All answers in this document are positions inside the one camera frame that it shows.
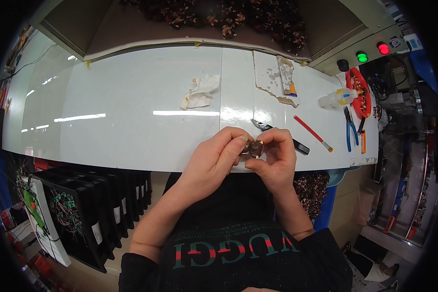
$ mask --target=finger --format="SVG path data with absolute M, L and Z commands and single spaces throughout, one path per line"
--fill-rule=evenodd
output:
M 272 128 L 262 132 L 256 139 L 263 141 L 264 144 L 271 142 L 277 144 L 285 155 L 295 154 L 294 142 L 287 129 Z
M 206 142 L 210 145 L 210 147 L 214 147 L 215 149 L 219 149 L 220 151 L 222 151 L 232 139 L 240 137 L 242 135 L 247 135 L 248 139 L 251 142 L 255 141 L 253 137 L 251 137 L 251 135 L 247 133 L 244 129 L 225 127 L 221 131 L 217 132 L 216 135 L 214 135 L 212 138 L 206 140 Z
M 271 166 L 262 159 L 252 158 L 245 162 L 245 168 L 251 169 L 260 177 L 266 176 L 270 172 Z
M 216 169 L 229 171 L 234 165 L 235 160 L 239 158 L 240 153 L 248 141 L 248 135 L 242 135 L 232 139 L 222 150 L 216 163 Z

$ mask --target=white label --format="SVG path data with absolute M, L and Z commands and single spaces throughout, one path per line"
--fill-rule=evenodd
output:
M 127 198 L 122 199 L 122 208 L 123 208 L 123 215 L 127 213 Z
M 113 216 L 115 217 L 115 224 L 120 223 L 120 206 L 113 209 Z
M 92 228 L 92 233 L 94 234 L 94 237 L 96 238 L 96 242 L 99 244 L 101 244 L 102 242 L 102 233 L 101 233 L 101 228 L 99 227 L 99 221 L 94 224 L 93 226 L 91 226 Z

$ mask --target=white workbench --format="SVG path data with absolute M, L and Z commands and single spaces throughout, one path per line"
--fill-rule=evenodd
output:
M 18 69 L 52 44 L 36 35 Z M 250 121 L 254 118 L 289 129 L 294 139 L 310 148 L 309 155 L 297 152 L 297 171 L 376 163 L 376 119 L 365 122 L 366 153 L 361 154 L 354 142 L 349 153 L 342 107 L 320 108 L 317 102 L 341 84 L 310 67 L 294 63 L 293 81 L 301 104 L 293 108 L 271 96 L 269 91 L 279 90 L 272 80 L 272 88 L 258 88 L 264 73 L 278 68 L 274 55 L 222 47 L 165 47 L 112 56 L 89 67 L 69 57 L 56 46 L 13 77 L 3 149 L 77 164 L 181 172 L 195 147 L 225 126 L 259 135 Z M 192 79 L 206 74 L 221 75 L 211 105 L 182 111 L 183 96 L 194 88 Z M 329 153 L 293 119 L 294 114 L 334 151 Z M 243 164 L 233 171 L 247 171 Z

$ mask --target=black shirt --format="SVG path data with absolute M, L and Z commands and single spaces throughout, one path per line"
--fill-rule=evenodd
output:
M 223 191 L 221 197 L 229 195 Z M 253 219 L 260 214 L 259 204 L 250 203 L 249 199 L 245 200 L 248 208 L 243 208 L 245 201 L 238 201 L 242 208 L 237 216 L 225 207 L 227 215 L 221 218 L 221 211 L 215 213 L 212 205 L 204 203 L 200 205 L 206 214 L 186 211 L 163 247 L 160 265 L 142 255 L 124 254 L 119 290 L 351 290 L 352 271 L 329 229 L 298 242 L 264 213 L 261 217 L 265 220 L 235 220 L 243 219 L 243 213 Z

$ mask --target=floor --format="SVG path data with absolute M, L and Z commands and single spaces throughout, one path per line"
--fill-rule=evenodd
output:
M 352 210 L 358 193 L 358 185 L 364 179 L 369 178 L 372 169 L 372 165 L 366 165 L 362 166 L 359 170 L 346 172 L 343 181 L 337 186 L 329 229 L 340 247 L 347 241 L 355 243 L 357 235 L 362 230 L 362 226 L 352 222 Z M 152 172 L 153 193 L 150 207 L 161 198 L 169 174 L 169 172 Z M 54 265 L 57 274 L 76 291 L 118 291 L 121 258 L 124 253 L 128 252 L 133 230 L 129 229 L 128 232 L 130 236 L 122 238 L 122 248 L 116 248 L 113 251 L 115 260 L 107 260 L 105 263 L 107 274 L 98 272 L 72 258 L 72 263 L 67 268 L 60 264 Z

